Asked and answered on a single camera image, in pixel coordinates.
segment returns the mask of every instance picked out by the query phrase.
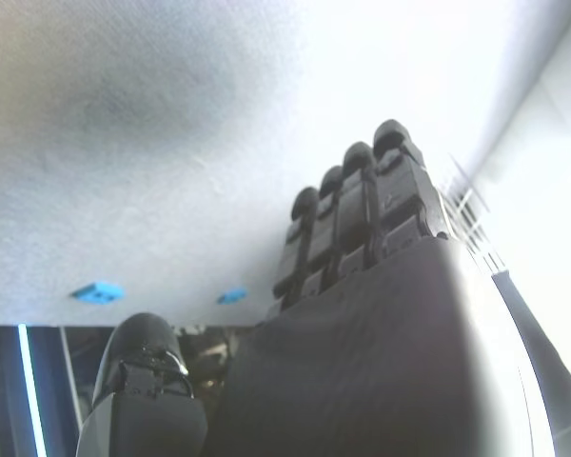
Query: robotic hand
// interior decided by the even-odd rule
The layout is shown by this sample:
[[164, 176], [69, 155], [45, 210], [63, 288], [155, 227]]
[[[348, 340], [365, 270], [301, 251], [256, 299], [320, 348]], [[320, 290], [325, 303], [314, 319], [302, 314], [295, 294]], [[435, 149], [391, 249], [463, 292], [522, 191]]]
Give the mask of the robotic hand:
[[108, 344], [78, 457], [553, 456], [521, 337], [451, 238], [421, 153], [384, 123], [296, 199], [274, 315], [209, 430], [169, 326], [138, 315]]

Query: blue object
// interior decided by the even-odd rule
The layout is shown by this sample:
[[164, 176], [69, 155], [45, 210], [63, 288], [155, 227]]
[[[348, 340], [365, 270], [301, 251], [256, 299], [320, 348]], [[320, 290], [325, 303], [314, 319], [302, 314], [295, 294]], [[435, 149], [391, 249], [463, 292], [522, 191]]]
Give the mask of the blue object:
[[76, 290], [72, 296], [83, 302], [105, 305], [125, 296], [125, 292], [113, 284], [93, 283], [85, 288]]
[[218, 299], [220, 305], [230, 305], [232, 303], [237, 303], [247, 297], [247, 290], [244, 288], [234, 288], [226, 292], [222, 297]]

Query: white wall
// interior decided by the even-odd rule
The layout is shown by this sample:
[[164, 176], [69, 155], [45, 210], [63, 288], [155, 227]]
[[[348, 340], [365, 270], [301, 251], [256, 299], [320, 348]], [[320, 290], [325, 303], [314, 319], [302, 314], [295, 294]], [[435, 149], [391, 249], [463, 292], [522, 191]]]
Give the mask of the white wall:
[[571, 370], [571, 27], [474, 181], [489, 237]]

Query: back of robotic hand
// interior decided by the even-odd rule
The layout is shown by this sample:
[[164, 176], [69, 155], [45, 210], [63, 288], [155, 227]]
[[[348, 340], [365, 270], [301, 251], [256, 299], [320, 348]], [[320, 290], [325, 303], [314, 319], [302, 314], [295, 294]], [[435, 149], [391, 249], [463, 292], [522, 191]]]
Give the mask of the back of robotic hand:
[[117, 328], [78, 456], [554, 455], [520, 335], [397, 122], [299, 194], [274, 292], [207, 437], [167, 324]]

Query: light strip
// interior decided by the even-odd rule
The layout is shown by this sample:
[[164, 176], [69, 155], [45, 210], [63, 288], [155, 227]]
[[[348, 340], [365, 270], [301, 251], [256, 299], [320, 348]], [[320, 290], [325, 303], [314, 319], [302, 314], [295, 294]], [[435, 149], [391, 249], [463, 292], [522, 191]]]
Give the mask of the light strip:
[[34, 430], [36, 453], [38, 454], [38, 457], [47, 457], [47, 450], [45, 449], [45, 438], [42, 434], [42, 424], [40, 423], [40, 410], [38, 409], [38, 399], [36, 398], [36, 385], [34, 384], [34, 372], [33, 369], [31, 368], [30, 341], [28, 340], [28, 329], [24, 324], [19, 324], [19, 346], [21, 347], [23, 372], [26, 377], [26, 389], [28, 390], [28, 404], [30, 405], [31, 425]]

